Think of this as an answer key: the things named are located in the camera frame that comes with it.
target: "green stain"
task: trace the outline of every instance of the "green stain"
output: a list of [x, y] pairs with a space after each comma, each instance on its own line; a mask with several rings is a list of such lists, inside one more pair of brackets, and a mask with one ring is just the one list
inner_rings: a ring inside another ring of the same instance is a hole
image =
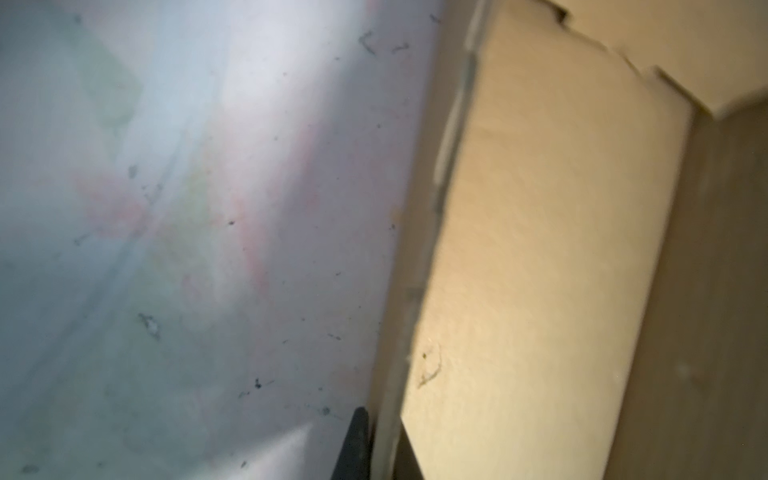
[[51, 22], [72, 52], [86, 95], [104, 135], [110, 159], [114, 159], [141, 96], [141, 83], [120, 60], [91, 33], [79, 15], [44, 3]]

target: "stained white surface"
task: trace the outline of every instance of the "stained white surface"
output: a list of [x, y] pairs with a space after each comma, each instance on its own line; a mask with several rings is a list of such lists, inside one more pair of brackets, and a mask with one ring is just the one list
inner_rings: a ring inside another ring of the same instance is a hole
[[0, 478], [329, 477], [439, 4], [0, 5]]

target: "white surface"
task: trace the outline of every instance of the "white surface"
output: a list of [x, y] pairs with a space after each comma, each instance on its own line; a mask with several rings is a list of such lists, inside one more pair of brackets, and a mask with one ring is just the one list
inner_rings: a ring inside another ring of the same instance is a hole
[[0, 478], [329, 476], [439, 3], [2, 3]]

